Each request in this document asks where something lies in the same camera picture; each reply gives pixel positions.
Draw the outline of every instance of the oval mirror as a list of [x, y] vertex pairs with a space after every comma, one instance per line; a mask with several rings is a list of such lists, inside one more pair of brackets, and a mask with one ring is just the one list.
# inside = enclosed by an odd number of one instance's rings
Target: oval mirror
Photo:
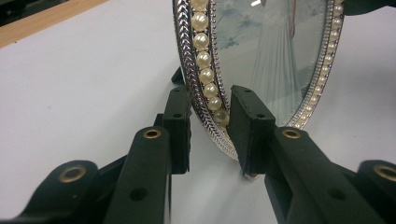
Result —
[[214, 143], [237, 160], [225, 127], [231, 86], [254, 90], [276, 125], [302, 129], [332, 67], [342, 0], [174, 0], [181, 70]]

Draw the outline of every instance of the round mirror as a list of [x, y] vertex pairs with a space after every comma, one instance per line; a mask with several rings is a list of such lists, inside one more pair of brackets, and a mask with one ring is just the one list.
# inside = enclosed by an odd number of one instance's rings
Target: round mirror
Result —
[[181, 70], [215, 144], [237, 160], [226, 126], [231, 86], [254, 90], [276, 125], [302, 129], [332, 67], [342, 0], [174, 0]]

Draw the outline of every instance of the white surface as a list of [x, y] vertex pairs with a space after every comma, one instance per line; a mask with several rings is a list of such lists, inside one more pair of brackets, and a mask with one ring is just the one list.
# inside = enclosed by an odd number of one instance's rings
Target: white surface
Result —
[[[331, 160], [396, 162], [394, 8], [346, 18], [324, 96], [306, 130]], [[102, 167], [163, 112], [178, 66], [170, 1], [112, 0], [0, 49], [0, 218], [15, 217], [71, 160]], [[172, 223], [276, 223], [191, 116], [191, 172], [173, 177]]]

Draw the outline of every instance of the wooden edge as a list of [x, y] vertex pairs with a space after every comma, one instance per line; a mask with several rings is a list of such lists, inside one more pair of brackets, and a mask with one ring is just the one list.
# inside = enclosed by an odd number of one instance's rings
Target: wooden edge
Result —
[[108, 0], [69, 0], [19, 21], [0, 27], [0, 48], [65, 21]]

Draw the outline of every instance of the pearl-decorated frame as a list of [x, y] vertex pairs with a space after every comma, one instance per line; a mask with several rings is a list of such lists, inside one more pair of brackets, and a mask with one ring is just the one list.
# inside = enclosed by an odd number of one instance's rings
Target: pearl-decorated frame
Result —
[[[312, 81], [299, 109], [287, 126], [302, 129], [323, 92], [343, 24], [343, 1], [327, 2], [326, 21]], [[237, 160], [225, 127], [230, 104], [223, 88], [217, 52], [214, 0], [174, 0], [175, 29], [181, 70], [191, 104], [217, 147]]]

